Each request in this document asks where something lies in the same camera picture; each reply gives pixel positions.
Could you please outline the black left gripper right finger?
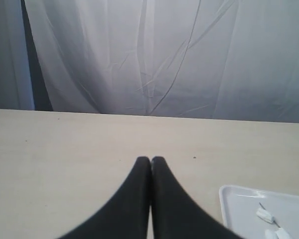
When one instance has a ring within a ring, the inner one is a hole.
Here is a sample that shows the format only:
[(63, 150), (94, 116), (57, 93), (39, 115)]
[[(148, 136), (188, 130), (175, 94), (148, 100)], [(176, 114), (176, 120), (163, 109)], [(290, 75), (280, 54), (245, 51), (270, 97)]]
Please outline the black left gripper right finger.
[(186, 193), (164, 157), (151, 160), (151, 214), (155, 239), (239, 239)]

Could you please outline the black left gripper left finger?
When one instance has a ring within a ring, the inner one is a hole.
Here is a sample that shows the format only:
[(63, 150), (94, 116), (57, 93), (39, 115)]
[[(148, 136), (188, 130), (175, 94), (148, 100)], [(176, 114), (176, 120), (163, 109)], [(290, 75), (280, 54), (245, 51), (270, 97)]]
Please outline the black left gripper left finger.
[(115, 194), (62, 239), (145, 239), (151, 203), (151, 166), (138, 157)]

